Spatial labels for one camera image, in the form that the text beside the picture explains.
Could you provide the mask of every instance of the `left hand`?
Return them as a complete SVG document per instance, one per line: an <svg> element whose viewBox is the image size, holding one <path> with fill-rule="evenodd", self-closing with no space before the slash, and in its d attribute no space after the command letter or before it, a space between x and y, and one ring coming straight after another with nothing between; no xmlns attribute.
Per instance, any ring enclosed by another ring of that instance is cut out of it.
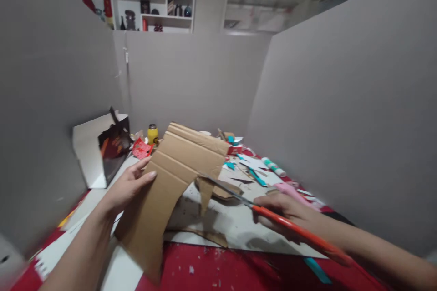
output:
<svg viewBox="0 0 437 291"><path fill-rule="evenodd" d="M121 213L134 196L155 179L156 171L142 175L142 169L150 160L151 157L147 157L128 167L109 188L100 201L100 206L106 212L112 215Z"/></svg>

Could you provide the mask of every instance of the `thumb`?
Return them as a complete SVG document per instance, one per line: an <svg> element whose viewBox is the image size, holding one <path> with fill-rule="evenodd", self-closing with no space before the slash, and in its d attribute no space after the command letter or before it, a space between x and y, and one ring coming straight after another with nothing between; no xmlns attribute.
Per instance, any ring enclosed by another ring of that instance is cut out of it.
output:
<svg viewBox="0 0 437 291"><path fill-rule="evenodd" d="M139 188L142 188L143 186L146 186L150 182L152 182L156 177L156 171L151 171L146 174L143 174L139 179L137 179L135 182L138 185Z"/></svg>

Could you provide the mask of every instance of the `gray partition panel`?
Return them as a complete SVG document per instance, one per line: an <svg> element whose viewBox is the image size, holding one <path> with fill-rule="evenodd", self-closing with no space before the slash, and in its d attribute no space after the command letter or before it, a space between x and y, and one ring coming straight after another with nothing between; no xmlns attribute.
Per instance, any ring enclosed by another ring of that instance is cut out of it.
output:
<svg viewBox="0 0 437 291"><path fill-rule="evenodd" d="M171 121L242 135L269 36L127 32L134 130Z"/></svg>
<svg viewBox="0 0 437 291"><path fill-rule="evenodd" d="M82 0L0 3L0 232L29 257L86 190L73 126L122 101L112 32Z"/></svg>
<svg viewBox="0 0 437 291"><path fill-rule="evenodd" d="M246 133L355 224L418 255L437 248L436 22L435 0L350 0L274 36Z"/></svg>

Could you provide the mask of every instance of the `scissor blade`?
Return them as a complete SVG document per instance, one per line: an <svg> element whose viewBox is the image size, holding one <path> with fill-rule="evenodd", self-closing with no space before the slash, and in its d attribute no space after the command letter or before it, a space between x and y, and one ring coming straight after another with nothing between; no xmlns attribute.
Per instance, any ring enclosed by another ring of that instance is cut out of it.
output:
<svg viewBox="0 0 437 291"><path fill-rule="evenodd" d="M254 203L247 200L246 198L240 196L238 193L235 193L234 191L232 191L231 189L225 187L223 184L221 184L219 181L209 177L208 175L205 174L201 174L202 177L207 178L208 180L212 181L215 185L217 185L220 189L225 190L227 193L232 194L235 198L237 198L238 200L240 200L244 205L251 207Z"/></svg>

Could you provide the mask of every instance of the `table surface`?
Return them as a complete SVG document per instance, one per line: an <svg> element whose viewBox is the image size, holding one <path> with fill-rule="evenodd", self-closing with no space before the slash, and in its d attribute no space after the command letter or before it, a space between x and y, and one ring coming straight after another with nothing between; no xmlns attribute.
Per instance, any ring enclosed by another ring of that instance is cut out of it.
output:
<svg viewBox="0 0 437 291"><path fill-rule="evenodd" d="M333 211L325 206L322 211ZM64 232L57 228L43 245L43 249ZM323 284L305 264L303 257L258 251L223 249L164 242L163 274L160 287L154 286L145 275L136 291L175 290L381 290L355 267L343 267L329 259L315 260L332 284ZM33 259L12 291L36 291L42 285L34 269Z"/></svg>

